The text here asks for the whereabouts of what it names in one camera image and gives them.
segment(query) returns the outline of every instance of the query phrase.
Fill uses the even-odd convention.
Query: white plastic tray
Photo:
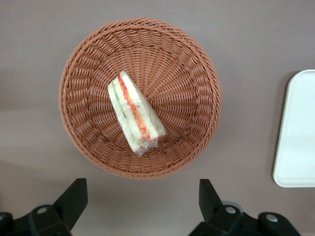
[[[315,70],[288,84],[273,176],[282,187],[315,187]]]

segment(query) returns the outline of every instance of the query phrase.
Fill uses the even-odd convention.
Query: wrapped sandwich
[[[118,122],[134,153],[141,156],[156,148],[166,130],[147,99],[122,71],[108,85],[108,93]]]

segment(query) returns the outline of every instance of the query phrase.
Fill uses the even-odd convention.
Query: wicker basket
[[[146,96],[168,136],[141,157],[118,124],[107,85],[126,71]],[[189,35],[153,19],[106,24],[68,60],[60,109],[69,136],[99,167],[129,178],[157,178],[187,166],[211,140],[221,111],[216,71]]]

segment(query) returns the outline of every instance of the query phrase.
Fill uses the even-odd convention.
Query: gray surface
[[[315,190],[272,179],[286,83],[314,68],[315,1],[0,1],[0,211],[15,217],[86,177],[89,204],[76,236],[184,236],[201,220],[198,182],[253,217],[286,216],[315,235]],[[151,17],[194,37],[218,71],[223,109],[206,150],[156,180],[107,173],[72,145],[58,89],[70,54],[108,22]]]

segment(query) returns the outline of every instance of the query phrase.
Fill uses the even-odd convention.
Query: plastic wrap
[[[166,135],[166,130],[130,76],[122,71],[107,88],[132,151],[141,156],[156,148],[158,141]]]

